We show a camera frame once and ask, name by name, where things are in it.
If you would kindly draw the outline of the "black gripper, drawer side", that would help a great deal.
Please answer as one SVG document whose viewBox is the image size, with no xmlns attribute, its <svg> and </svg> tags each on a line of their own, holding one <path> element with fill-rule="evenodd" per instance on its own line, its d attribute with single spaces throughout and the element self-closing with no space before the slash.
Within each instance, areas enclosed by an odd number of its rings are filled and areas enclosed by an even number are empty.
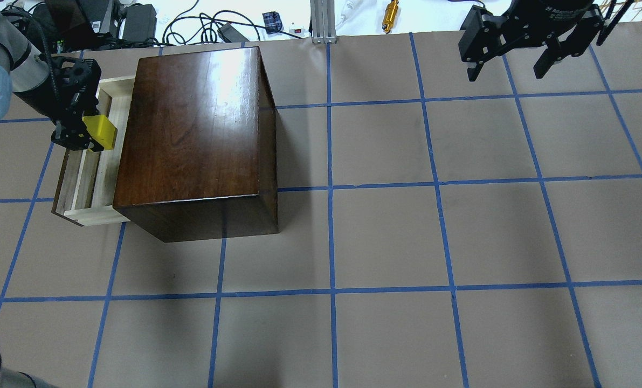
<svg viewBox="0 0 642 388">
<path fill-rule="evenodd" d="M 96 93 L 101 68 L 95 59 L 55 57 L 52 59 L 54 91 L 59 101 L 51 120 L 56 125 L 51 141 L 69 150 L 102 152 L 104 136 L 89 135 L 84 116 L 98 115 Z"/>
</svg>

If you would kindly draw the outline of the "black gripper, idle side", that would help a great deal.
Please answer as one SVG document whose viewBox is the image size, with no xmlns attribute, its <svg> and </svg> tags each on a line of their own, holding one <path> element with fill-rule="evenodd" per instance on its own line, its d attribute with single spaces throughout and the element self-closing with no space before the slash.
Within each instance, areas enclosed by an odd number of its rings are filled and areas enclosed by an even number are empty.
<svg viewBox="0 0 642 388">
<path fill-rule="evenodd" d="M 608 22 L 592 1 L 512 1 L 499 16 L 474 5 L 462 22 L 460 59 L 475 82 L 487 61 L 514 49 L 545 47 L 533 66 L 536 79 L 567 56 L 584 54 L 595 38 L 606 39 Z"/>
</svg>

